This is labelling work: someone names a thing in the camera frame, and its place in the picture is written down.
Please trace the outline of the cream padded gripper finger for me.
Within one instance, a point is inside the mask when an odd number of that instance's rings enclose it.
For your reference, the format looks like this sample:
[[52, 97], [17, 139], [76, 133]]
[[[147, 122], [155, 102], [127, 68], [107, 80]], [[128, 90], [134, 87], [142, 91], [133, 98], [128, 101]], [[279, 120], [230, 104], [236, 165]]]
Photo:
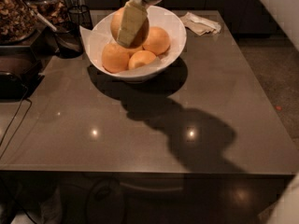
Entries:
[[143, 44], [149, 32], [148, 12], [141, 0], [131, 0], [123, 8], [121, 25], [116, 41], [125, 48]]

